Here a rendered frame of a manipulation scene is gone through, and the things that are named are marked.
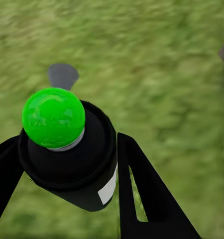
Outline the pesticide atomizer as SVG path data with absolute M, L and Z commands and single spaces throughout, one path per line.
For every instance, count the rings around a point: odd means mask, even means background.
M 52 88 L 36 92 L 22 111 L 20 163 L 39 187 L 98 212 L 115 189 L 116 130 L 99 107 L 70 92 L 79 77 L 72 65 L 58 62 L 47 72 Z

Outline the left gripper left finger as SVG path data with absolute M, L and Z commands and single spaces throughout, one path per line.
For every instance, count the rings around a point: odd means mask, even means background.
M 19 140 L 18 135 L 0 144 L 0 218 L 24 172 L 19 160 Z

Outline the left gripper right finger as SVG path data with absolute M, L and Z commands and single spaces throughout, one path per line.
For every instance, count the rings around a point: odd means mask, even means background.
M 117 133 L 121 239 L 201 239 L 136 141 Z M 148 222 L 136 217 L 131 167 Z

